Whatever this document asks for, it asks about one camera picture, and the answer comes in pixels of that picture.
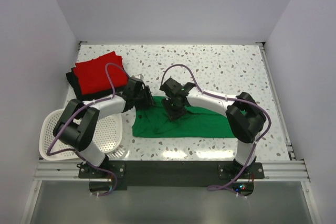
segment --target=white table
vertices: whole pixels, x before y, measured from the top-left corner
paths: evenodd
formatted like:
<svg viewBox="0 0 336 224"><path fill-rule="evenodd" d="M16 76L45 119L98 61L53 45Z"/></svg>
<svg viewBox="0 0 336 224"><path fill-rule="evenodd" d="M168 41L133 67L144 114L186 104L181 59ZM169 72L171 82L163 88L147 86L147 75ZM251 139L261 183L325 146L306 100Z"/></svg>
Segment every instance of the white table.
<svg viewBox="0 0 336 224"><path fill-rule="evenodd" d="M143 74L153 95L159 90L163 71L172 64L189 66L204 89L227 94L246 91L265 108L272 118L269 133L258 143L259 161L289 160L286 137L282 131L276 104L270 88L259 46L243 45L81 45L77 62L91 60L115 51L123 58L130 75ZM191 80L189 73L176 67L172 76L184 84ZM66 103L75 98L71 87ZM135 109L122 114L123 137L110 158L124 160L232 160L235 138L140 138L132 135Z"/></svg>

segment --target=plastic basket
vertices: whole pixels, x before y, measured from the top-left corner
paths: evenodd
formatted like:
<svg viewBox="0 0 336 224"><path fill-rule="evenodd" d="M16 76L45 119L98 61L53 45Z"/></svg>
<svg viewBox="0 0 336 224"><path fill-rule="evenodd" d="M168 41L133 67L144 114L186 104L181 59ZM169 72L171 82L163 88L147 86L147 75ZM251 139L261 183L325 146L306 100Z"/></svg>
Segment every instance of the plastic basket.
<svg viewBox="0 0 336 224"><path fill-rule="evenodd" d="M47 156L47 150L52 141L54 140L53 130L62 115L64 109L55 110L51 112L44 120L41 134L39 151L41 156L50 161L66 160L72 158L78 158L77 155L72 152L63 152L53 156ZM104 153L108 154L118 147L122 139L122 120L121 114L115 114L107 116L101 120L98 120L96 130L93 135L93 141ZM54 145L52 152L70 148L69 145L62 143L60 140Z"/></svg>

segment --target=white wall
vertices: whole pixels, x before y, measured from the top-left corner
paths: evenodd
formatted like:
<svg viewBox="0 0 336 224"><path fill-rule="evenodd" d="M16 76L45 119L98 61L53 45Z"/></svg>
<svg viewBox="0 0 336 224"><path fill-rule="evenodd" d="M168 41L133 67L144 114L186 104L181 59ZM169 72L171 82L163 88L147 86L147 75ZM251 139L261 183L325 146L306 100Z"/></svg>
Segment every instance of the white wall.
<svg viewBox="0 0 336 224"><path fill-rule="evenodd" d="M56 0L0 0L0 223L19 223L39 131L59 108L77 41Z"/></svg>
<svg viewBox="0 0 336 224"><path fill-rule="evenodd" d="M79 40L266 41L289 0L57 0Z"/></svg>
<svg viewBox="0 0 336 224"><path fill-rule="evenodd" d="M294 150L324 223L336 219L336 0L291 0L266 42Z"/></svg>

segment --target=green cloth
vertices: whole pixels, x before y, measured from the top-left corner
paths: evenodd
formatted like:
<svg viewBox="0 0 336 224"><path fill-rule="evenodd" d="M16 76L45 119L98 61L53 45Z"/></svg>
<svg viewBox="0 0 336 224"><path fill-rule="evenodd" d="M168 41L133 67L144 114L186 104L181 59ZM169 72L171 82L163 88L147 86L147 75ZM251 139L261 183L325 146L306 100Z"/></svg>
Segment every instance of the green cloth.
<svg viewBox="0 0 336 224"><path fill-rule="evenodd" d="M226 117L199 107L186 107L187 113L170 122L161 100L153 97L156 105L137 110L133 136L159 137L234 137Z"/></svg>

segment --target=red cloth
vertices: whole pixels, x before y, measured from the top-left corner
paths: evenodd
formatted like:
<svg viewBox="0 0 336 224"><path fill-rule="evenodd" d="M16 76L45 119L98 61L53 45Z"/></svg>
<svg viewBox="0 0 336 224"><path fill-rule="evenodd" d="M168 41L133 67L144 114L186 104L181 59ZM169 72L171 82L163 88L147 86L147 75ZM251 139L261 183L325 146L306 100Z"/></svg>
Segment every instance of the red cloth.
<svg viewBox="0 0 336 224"><path fill-rule="evenodd" d="M114 51L94 60L76 63L73 72L78 78L82 94L93 94L111 89L111 84L105 73L107 63L114 63L123 69L122 58L116 55ZM128 77L121 69L109 65L108 70L115 88L127 84Z"/></svg>

